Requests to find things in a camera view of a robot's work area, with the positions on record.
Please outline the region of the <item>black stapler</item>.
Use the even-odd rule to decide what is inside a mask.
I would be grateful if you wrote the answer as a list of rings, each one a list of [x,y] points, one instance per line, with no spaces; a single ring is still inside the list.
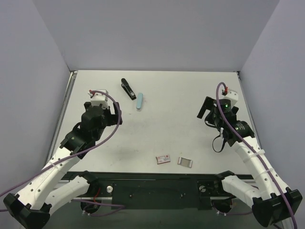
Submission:
[[[127,80],[125,78],[121,79],[121,87],[127,93],[127,95],[130,97],[131,100],[136,99],[135,93],[133,92],[133,90],[131,89],[131,87],[129,86],[129,83],[127,82]]]

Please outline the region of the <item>light blue stapler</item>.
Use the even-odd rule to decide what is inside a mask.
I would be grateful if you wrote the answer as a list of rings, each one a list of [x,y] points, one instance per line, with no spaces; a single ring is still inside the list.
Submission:
[[[143,93],[138,93],[137,100],[136,100],[136,110],[140,111],[142,109],[143,104]]]

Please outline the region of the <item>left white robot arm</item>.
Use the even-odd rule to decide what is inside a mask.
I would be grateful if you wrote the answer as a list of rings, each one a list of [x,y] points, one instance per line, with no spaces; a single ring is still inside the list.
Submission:
[[[65,136],[41,174],[16,194],[9,193],[4,198],[8,212],[24,228],[43,228],[58,208],[80,195],[94,196],[101,188],[97,177],[84,171],[54,190],[66,173],[94,148],[106,127],[122,124],[118,102],[113,106],[115,113],[112,114],[109,108],[86,102],[81,121]]]

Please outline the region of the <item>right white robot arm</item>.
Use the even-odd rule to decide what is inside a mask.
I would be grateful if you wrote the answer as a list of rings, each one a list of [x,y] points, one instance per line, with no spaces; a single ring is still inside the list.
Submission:
[[[224,144],[241,158],[257,187],[243,182],[231,171],[217,175],[213,190],[218,195],[230,193],[252,209],[263,227],[274,225],[294,215],[302,202],[298,189],[292,190],[268,162],[249,124],[237,119],[238,107],[228,97],[206,97],[197,115],[206,125],[217,129]]]

